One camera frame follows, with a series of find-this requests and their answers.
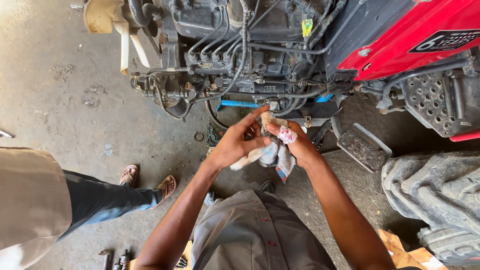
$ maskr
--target o-ring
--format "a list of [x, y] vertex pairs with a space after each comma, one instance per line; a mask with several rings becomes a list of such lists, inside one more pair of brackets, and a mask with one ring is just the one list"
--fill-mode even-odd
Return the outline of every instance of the o-ring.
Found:
[[201, 142], [204, 140], [204, 135], [200, 132], [197, 132], [195, 133], [195, 135], [193, 136], [193, 138], [195, 139], [195, 141], [197, 142]]

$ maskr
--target foot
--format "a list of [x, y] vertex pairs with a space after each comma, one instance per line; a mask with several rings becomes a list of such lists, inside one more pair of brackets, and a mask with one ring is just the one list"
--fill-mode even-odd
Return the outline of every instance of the foot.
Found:
[[135, 183], [138, 178], [138, 166], [135, 164], [128, 165], [123, 169], [120, 178], [120, 185], [129, 183], [132, 188], [135, 188]]
[[167, 176], [165, 180], [161, 184], [159, 184], [155, 190], [161, 190], [162, 191], [162, 200], [155, 205], [152, 209], [155, 209], [157, 206], [159, 206], [163, 201], [165, 201], [170, 195], [173, 194], [173, 192], [177, 189], [177, 181], [175, 178], [171, 175]]
[[204, 203], [210, 207], [217, 199], [219, 199], [218, 193], [215, 190], [210, 189], [204, 199]]
[[265, 181], [262, 184], [262, 187], [260, 188], [260, 190], [271, 193], [271, 194], [274, 194], [275, 193], [275, 185], [273, 184], [272, 181], [268, 180], [268, 181]]

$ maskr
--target metal footstep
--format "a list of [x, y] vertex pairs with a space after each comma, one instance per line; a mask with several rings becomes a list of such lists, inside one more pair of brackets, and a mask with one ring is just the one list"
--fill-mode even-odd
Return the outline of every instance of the metal footstep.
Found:
[[370, 172], [377, 172], [392, 156], [392, 150], [360, 124], [350, 126], [336, 144]]

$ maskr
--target concrete floor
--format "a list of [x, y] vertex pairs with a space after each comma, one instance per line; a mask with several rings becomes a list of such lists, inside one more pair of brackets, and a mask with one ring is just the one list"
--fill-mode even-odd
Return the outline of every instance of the concrete floor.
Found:
[[[120, 74], [119, 34], [88, 34], [83, 14], [71, 9], [69, 2], [0, 3], [0, 129], [17, 135], [0, 138], [0, 145], [49, 151], [64, 169], [110, 183], [117, 183], [130, 163], [141, 166], [141, 187], [154, 187], [168, 174], [179, 181], [177, 192], [161, 207], [84, 226], [30, 269], [99, 269], [102, 258], [97, 254], [103, 249], [115, 250], [115, 257], [124, 248], [138, 254], [207, 150], [205, 141], [193, 139], [195, 132], [206, 131], [204, 107], [194, 106], [187, 122], [181, 123], [131, 89], [128, 76]], [[146, 38], [141, 40], [149, 58], [155, 59]], [[131, 58], [136, 55], [132, 48], [130, 53]], [[132, 62], [130, 71], [146, 69], [135, 65]], [[366, 96], [349, 97], [342, 106], [344, 127], [359, 122], [397, 155], [468, 146], [441, 139], [406, 112], [380, 115]], [[241, 115], [242, 111], [227, 108], [219, 117], [232, 124]], [[321, 151], [335, 148], [333, 134], [327, 134]], [[424, 224], [401, 217], [383, 195], [375, 193], [379, 174], [366, 172], [343, 152], [326, 159], [374, 228], [392, 229], [407, 242], [415, 241], [415, 232]], [[229, 196], [259, 187], [265, 179], [278, 183], [277, 193], [320, 239], [338, 269], [348, 269], [303, 170], [296, 168], [287, 185], [282, 185], [273, 169], [254, 164], [239, 172], [224, 170], [214, 185]]]

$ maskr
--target perforated step plate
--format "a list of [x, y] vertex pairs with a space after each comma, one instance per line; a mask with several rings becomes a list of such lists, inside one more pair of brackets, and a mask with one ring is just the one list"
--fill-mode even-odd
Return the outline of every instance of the perforated step plate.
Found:
[[424, 126], [442, 137], [451, 137], [461, 129], [461, 121], [452, 113], [449, 80], [442, 73], [416, 76], [402, 83], [407, 110]]
[[387, 145], [358, 123], [349, 127], [336, 144], [370, 172], [377, 172], [392, 156]]

